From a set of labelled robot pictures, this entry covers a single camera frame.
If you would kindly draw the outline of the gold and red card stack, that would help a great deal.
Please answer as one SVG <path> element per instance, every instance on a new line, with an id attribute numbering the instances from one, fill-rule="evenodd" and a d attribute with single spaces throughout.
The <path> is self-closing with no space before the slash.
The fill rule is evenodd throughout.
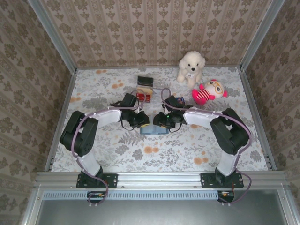
<path id="1" fill-rule="evenodd" d="M 153 90 L 149 87 L 137 87 L 136 97 L 139 101 L 149 103 L 153 94 Z"/>

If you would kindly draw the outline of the clear acrylic box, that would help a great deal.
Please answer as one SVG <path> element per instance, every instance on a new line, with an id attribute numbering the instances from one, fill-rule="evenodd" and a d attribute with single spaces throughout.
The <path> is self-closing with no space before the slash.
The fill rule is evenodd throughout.
<path id="1" fill-rule="evenodd" d="M 156 105 L 162 104 L 161 93 L 162 89 L 153 88 L 150 102 Z"/>

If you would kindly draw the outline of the floral tablecloth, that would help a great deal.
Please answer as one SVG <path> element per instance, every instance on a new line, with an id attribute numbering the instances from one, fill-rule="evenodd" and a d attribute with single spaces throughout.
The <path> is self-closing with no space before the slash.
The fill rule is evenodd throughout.
<path id="1" fill-rule="evenodd" d="M 108 70 L 79 70 L 72 90 L 66 118 L 74 111 L 91 113 L 122 100 L 137 85 L 138 76 L 154 79 L 155 87 L 168 87 L 185 104 L 194 101 L 185 83 L 176 81 L 177 68 L 131 68 Z M 232 108 L 251 130 L 251 147 L 238 162 L 241 171 L 263 171 L 265 160 L 255 124 L 248 106 L 237 67 L 206 67 L 202 82 L 219 80 L 228 95 L 202 106 L 209 111 Z M 92 149 L 96 160 L 106 173 L 114 172 L 195 172 L 213 171 L 220 161 L 222 150 L 213 132 L 197 125 L 176 127 L 166 135 L 142 135 L 127 122 L 111 123 L 97 131 Z"/>

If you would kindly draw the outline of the pink plush doll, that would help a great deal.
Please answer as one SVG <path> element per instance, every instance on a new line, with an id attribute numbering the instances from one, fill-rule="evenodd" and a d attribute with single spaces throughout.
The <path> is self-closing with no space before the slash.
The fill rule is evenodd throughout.
<path id="1" fill-rule="evenodd" d="M 213 101 L 221 97 L 227 97 L 227 91 L 221 82 L 216 79 L 208 81 L 205 85 L 200 84 L 199 89 L 192 90 L 192 97 L 198 105 L 204 105 L 208 101 Z"/>

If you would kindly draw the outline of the white plush dog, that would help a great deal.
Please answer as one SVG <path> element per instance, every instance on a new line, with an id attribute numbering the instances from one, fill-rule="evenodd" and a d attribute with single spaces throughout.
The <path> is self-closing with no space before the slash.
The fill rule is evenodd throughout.
<path id="1" fill-rule="evenodd" d="M 206 59 L 199 52 L 190 51 L 186 53 L 179 62 L 177 82 L 183 83 L 187 80 L 187 87 L 193 89 L 202 78 L 205 64 Z"/>

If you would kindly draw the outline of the black controller board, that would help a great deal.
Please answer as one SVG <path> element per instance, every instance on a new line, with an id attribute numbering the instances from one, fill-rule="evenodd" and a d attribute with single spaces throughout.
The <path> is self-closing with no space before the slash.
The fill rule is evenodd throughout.
<path id="1" fill-rule="evenodd" d="M 90 191 L 87 193 L 87 201 L 90 205 L 98 205 L 106 198 L 105 191 Z"/>
<path id="2" fill-rule="evenodd" d="M 220 203 L 231 203 L 234 200 L 234 191 L 218 191 L 217 195 Z"/>

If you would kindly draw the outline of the grey metal panel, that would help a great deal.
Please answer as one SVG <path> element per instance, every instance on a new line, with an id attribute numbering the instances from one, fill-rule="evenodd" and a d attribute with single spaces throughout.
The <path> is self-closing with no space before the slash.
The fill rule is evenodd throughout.
<path id="1" fill-rule="evenodd" d="M 22 225 L 296 225 L 276 190 L 252 190 L 231 205 L 216 200 L 29 201 Z"/>

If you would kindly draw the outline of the aluminium back rail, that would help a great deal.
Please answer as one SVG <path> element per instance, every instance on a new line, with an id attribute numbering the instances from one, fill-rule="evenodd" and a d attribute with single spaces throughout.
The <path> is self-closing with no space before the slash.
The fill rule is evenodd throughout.
<path id="1" fill-rule="evenodd" d="M 205 65 L 205 68 L 240 68 L 240 65 Z M 149 65 L 149 66 L 116 66 L 116 67 L 78 67 L 76 70 L 94 70 L 94 69 L 148 69 L 148 68 L 179 68 L 179 65 Z"/>

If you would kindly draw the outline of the aluminium front rail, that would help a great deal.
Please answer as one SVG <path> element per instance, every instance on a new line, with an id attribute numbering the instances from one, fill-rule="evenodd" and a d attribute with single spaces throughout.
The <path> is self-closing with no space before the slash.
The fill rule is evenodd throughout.
<path id="1" fill-rule="evenodd" d="M 118 189 L 193 189 L 202 188 L 200 174 L 205 172 L 118 172 Z M 34 187 L 75 188 L 80 172 L 39 172 Z M 244 187 L 277 189 L 288 187 L 282 171 L 248 171 L 242 175 Z"/>

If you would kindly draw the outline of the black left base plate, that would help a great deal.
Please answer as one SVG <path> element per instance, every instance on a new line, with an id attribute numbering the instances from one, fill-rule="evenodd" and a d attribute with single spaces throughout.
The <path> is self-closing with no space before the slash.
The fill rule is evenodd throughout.
<path id="1" fill-rule="evenodd" d="M 108 188 L 116 188 L 118 183 L 117 173 L 102 173 L 100 178 L 107 184 Z M 91 178 L 85 173 L 81 173 L 77 177 L 77 188 L 105 188 L 104 183 L 101 181 Z"/>

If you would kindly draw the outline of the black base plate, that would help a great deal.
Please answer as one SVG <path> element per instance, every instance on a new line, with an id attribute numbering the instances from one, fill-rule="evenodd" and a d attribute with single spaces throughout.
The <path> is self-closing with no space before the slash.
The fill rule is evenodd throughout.
<path id="1" fill-rule="evenodd" d="M 243 188 L 244 183 L 240 173 L 232 173 L 229 176 L 214 172 L 201 173 L 202 188 Z"/>
<path id="2" fill-rule="evenodd" d="M 100 178 L 107 184 L 108 188 L 116 188 L 118 183 L 117 173 L 102 173 Z M 77 188 L 105 188 L 104 183 L 101 181 L 91 178 L 85 173 L 81 173 L 77 177 Z"/>

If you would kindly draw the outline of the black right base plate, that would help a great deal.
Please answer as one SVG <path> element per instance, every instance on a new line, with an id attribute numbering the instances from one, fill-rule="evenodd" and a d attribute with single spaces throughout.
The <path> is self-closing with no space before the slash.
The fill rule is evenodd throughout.
<path id="1" fill-rule="evenodd" d="M 243 188 L 244 183 L 240 173 L 232 173 L 229 176 L 214 172 L 201 173 L 202 188 Z"/>

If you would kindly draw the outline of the aluminium side rail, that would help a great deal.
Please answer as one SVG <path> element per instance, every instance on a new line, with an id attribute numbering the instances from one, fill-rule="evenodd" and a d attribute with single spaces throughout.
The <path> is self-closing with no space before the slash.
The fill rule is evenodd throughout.
<path id="1" fill-rule="evenodd" d="M 245 95 L 246 95 L 246 98 L 247 98 L 247 101 L 248 101 L 249 109 L 250 109 L 251 114 L 252 114 L 252 118 L 253 118 L 254 125 L 255 125 L 255 128 L 256 128 L 257 136 L 258 136 L 258 139 L 260 141 L 262 151 L 264 153 L 264 157 L 265 157 L 265 160 L 266 160 L 266 165 L 267 165 L 269 170 L 276 171 L 277 170 L 276 163 L 275 163 L 274 157 L 272 155 L 270 145 L 269 145 L 269 142 L 267 140 L 266 133 L 265 133 L 264 128 L 263 128 L 263 124 L 262 124 L 262 121 L 261 121 L 256 103 L 255 103 L 253 93 L 251 91 L 250 84 L 248 82 L 246 72 L 243 71 L 239 67 L 238 67 L 238 71 L 239 71 L 240 79 L 241 79 L 241 82 L 242 82 L 242 85 L 243 85 L 243 88 L 244 88 L 244 92 L 245 92 Z"/>
<path id="2" fill-rule="evenodd" d="M 50 151 L 49 151 L 49 155 L 47 157 L 47 162 L 45 164 L 45 168 L 44 171 L 45 172 L 50 172 L 52 170 L 52 166 L 53 166 L 53 161 L 55 159 L 55 155 L 56 155 L 56 151 L 60 142 L 60 136 L 63 130 L 63 126 L 64 126 L 64 121 L 66 118 L 66 114 L 68 112 L 68 106 L 72 97 L 72 93 L 73 93 L 73 89 L 75 86 L 75 81 L 76 81 L 76 77 L 77 77 L 77 69 L 75 69 L 75 72 L 71 75 L 71 79 L 67 88 L 67 92 L 65 95 L 65 99 L 61 108 L 61 112 L 60 112 L 60 117 L 58 120 L 58 124 L 53 136 L 53 140 L 52 140 L 52 144 L 50 147 Z"/>

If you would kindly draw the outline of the aluminium corner post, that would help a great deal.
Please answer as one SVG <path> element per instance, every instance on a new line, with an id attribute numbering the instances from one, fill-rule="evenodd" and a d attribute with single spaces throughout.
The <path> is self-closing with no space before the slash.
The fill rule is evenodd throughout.
<path id="1" fill-rule="evenodd" d="M 266 11 L 258 29 L 247 48 L 245 55 L 240 62 L 241 71 L 245 71 L 249 66 L 255 53 L 258 51 L 260 44 L 266 37 L 268 30 L 270 29 L 272 23 L 276 19 L 281 7 L 283 6 L 285 0 L 272 0 L 268 10 Z"/>
<path id="2" fill-rule="evenodd" d="M 55 28 L 54 22 L 48 15 L 43 4 L 41 3 L 40 0 L 28 0 L 28 2 L 33 8 L 35 14 L 37 15 L 38 19 L 43 25 L 45 31 L 47 32 L 48 36 L 53 42 L 56 50 L 60 54 L 68 70 L 72 75 L 74 75 L 76 73 L 77 66 L 75 65 L 75 62 L 72 59 L 67 46 L 64 44 L 62 38 L 60 37 L 59 30 Z"/>

